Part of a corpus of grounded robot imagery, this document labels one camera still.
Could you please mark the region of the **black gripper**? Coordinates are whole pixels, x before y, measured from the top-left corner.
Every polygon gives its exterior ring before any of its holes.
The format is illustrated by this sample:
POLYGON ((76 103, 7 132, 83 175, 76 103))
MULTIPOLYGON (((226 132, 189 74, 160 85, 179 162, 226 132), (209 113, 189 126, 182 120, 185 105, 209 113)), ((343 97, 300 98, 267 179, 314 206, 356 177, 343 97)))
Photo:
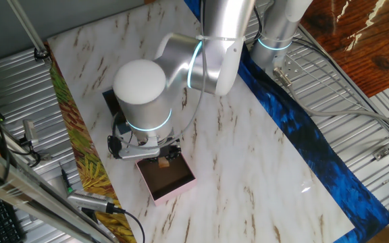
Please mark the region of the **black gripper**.
POLYGON ((160 148, 160 154, 158 157, 148 158, 150 163, 158 163, 161 157, 169 158, 169 162, 177 159, 181 155, 181 148, 177 144, 171 144, 160 148))

